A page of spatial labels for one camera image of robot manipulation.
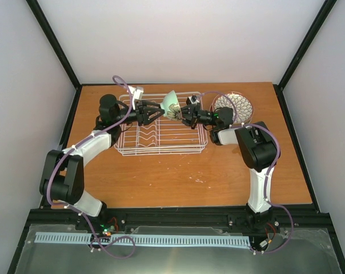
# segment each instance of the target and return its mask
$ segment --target decorative plate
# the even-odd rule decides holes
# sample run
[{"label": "decorative plate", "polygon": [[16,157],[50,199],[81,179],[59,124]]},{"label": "decorative plate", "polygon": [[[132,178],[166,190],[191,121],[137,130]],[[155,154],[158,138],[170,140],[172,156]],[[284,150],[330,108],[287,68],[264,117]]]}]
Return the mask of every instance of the decorative plate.
[{"label": "decorative plate", "polygon": [[[240,93],[230,93],[226,95],[232,100],[236,107],[237,117],[235,124],[250,123],[254,113],[250,101]],[[232,108],[231,102],[224,96],[217,97],[213,104],[214,110],[221,107]]]}]

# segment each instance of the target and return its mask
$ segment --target purple cable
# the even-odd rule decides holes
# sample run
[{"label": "purple cable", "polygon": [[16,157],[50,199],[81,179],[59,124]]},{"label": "purple cable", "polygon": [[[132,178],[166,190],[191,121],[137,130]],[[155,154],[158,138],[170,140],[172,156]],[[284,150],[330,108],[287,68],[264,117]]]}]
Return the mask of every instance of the purple cable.
[{"label": "purple cable", "polygon": [[[130,100],[130,106],[129,106],[129,108],[128,108],[128,111],[127,111],[126,115],[125,115],[120,121],[118,121],[118,122],[112,124],[111,126],[105,128],[104,130],[98,132],[97,134],[95,134],[95,136],[99,136],[100,134],[103,134],[104,132],[106,132],[106,131],[108,131],[108,130],[110,130],[110,129],[116,127],[116,126],[118,126],[119,124],[123,123],[123,121],[124,121],[125,119],[128,118],[129,114],[130,114],[131,111],[132,111],[132,99],[133,99],[133,98],[132,98],[132,93],[131,93],[131,91],[130,91],[130,89],[129,89],[128,84],[126,83],[126,81],[124,81],[121,77],[119,77],[119,76],[117,76],[117,75],[114,75],[114,76],[112,77],[112,79],[113,79],[113,81],[114,81],[115,84],[117,84],[117,85],[120,86],[120,87],[125,88],[125,89],[128,91],[129,100]],[[68,150],[68,151],[61,157],[61,159],[58,161],[58,163],[57,163],[56,166],[54,167],[53,172],[52,172],[52,174],[51,174],[51,176],[50,176],[50,178],[49,178],[48,185],[47,185],[47,191],[46,191],[47,201],[48,201],[48,203],[49,203],[50,205],[52,205],[52,206],[67,205],[67,203],[53,203],[53,201],[52,201],[52,199],[51,199],[51,186],[52,186],[52,184],[53,184],[53,180],[54,180],[54,178],[55,178],[55,176],[56,176],[58,170],[60,169],[62,163],[66,160],[66,158],[67,158],[73,151],[75,151],[79,146],[85,144],[87,141],[89,141],[89,140],[92,139],[92,138],[93,138],[93,136],[92,136],[92,135],[89,135],[89,136],[86,137],[85,139],[83,139],[83,140],[81,140],[80,142],[78,142],[75,146],[73,146],[70,150]],[[73,211],[75,211],[76,213],[80,213],[80,211],[77,210],[76,208],[74,208],[73,206],[69,205],[69,207],[70,207]],[[90,229],[91,229],[91,231],[92,231],[92,233],[93,233],[93,235],[94,235],[94,239],[98,242],[99,246],[100,246],[109,256],[111,256],[111,257],[113,257],[113,258],[115,258],[115,259],[126,259],[126,258],[129,258],[130,256],[133,255],[133,253],[134,253],[134,251],[135,251],[135,242],[134,242],[134,240],[133,240],[131,237],[129,237],[129,236],[122,236],[122,237],[117,238],[116,240],[112,241],[112,242],[111,242],[110,244],[108,244],[106,247],[104,247],[104,246],[100,243],[99,238],[98,238],[98,236],[97,236],[97,234],[95,233],[95,230],[94,230],[94,228],[93,228],[93,225],[92,225],[91,221],[89,220],[89,218],[87,217],[87,215],[86,215],[85,213],[82,213],[82,216],[85,218],[85,220],[86,220],[87,223],[89,224]],[[132,252],[131,252],[129,255],[125,256],[125,257],[118,257],[118,256],[115,256],[115,255],[113,255],[112,253],[108,252],[108,250],[106,250],[107,247],[111,246],[112,244],[114,244],[116,241],[119,241],[120,239],[129,239],[129,240],[132,242],[132,244],[133,244],[133,250],[132,250]]]},{"label": "purple cable", "polygon": [[234,118],[232,119],[232,124],[234,124],[236,121],[236,118],[237,118],[237,110],[236,110],[236,106],[235,106],[234,102],[231,100],[231,98],[228,97],[226,94],[223,94],[222,92],[219,92],[219,91],[207,91],[207,92],[202,93],[199,97],[203,97],[204,95],[209,94],[209,93],[219,94],[219,95],[225,97],[232,104],[232,106],[234,107],[234,112],[235,112]]},{"label": "purple cable", "polygon": [[[111,256],[111,257],[113,257],[113,258],[115,258],[115,259],[128,259],[129,257],[131,257],[131,256],[133,255],[133,253],[134,253],[134,251],[135,251],[135,249],[136,249],[136,243],[135,243],[135,241],[133,240],[133,238],[131,238],[131,237],[129,237],[129,236],[121,236],[121,237],[119,237],[119,238],[116,238],[115,240],[113,240],[111,243],[109,243],[107,246],[104,247],[104,245],[102,245],[102,243],[100,242],[100,239],[101,239],[102,237],[101,237],[100,239],[98,238],[98,235],[97,235],[97,233],[95,232],[95,230],[94,230],[94,228],[93,228],[93,225],[92,225],[90,219],[87,217],[87,215],[86,215],[85,213],[83,213],[82,216],[83,216],[83,217],[85,218],[85,220],[87,221],[87,223],[88,223],[88,225],[89,225],[89,227],[90,227],[90,229],[91,229],[91,233],[94,235],[94,240],[95,240],[96,242],[98,242],[100,248],[101,248],[102,250],[104,250],[109,256]],[[110,253],[110,252],[107,250],[107,248],[108,248],[109,246],[111,246],[112,244],[114,244],[114,243],[116,243],[116,242],[118,242],[119,240],[122,240],[122,239],[129,239],[129,240],[132,242],[132,245],[133,245],[133,250],[132,250],[131,253],[129,253],[127,256],[124,256],[124,257],[115,256],[114,254]]]},{"label": "purple cable", "polygon": [[[266,172],[266,176],[265,176],[265,180],[264,180],[264,198],[267,199],[266,187],[268,185],[268,176],[269,176],[270,171],[272,170],[272,168],[275,166],[276,161],[278,161],[278,159],[279,159],[279,155],[280,155],[279,143],[278,143],[278,140],[276,139],[276,137],[273,135],[273,133],[271,133],[266,128],[264,128],[262,126],[259,126],[258,124],[245,124],[245,127],[247,127],[247,126],[256,127],[258,129],[266,132],[267,134],[269,134],[270,137],[272,137],[272,139],[273,139],[273,141],[275,143],[276,155],[275,155],[275,158],[274,158],[273,162],[271,163],[271,165],[269,166],[269,168],[268,168],[268,170]],[[289,210],[285,206],[283,206],[281,204],[274,204],[274,203],[271,203],[270,201],[268,201],[268,204],[270,204],[273,207],[282,208],[287,213],[287,215],[289,217],[289,220],[291,221],[291,233],[289,234],[288,239],[280,247],[275,248],[275,249],[273,249],[271,251],[264,252],[264,254],[272,254],[272,253],[275,253],[275,252],[281,250],[283,247],[285,247],[288,244],[289,240],[292,238],[292,231],[294,230],[293,218],[292,218],[292,215],[289,212]]]},{"label": "purple cable", "polygon": [[[101,239],[109,239],[111,236],[103,236],[103,237],[98,237],[98,239],[99,240],[101,240]],[[89,247],[90,247],[90,249],[92,249],[93,248],[93,244],[96,242],[96,240],[94,239],[94,240],[92,240],[91,242],[90,242],[90,245],[89,245]]]}]

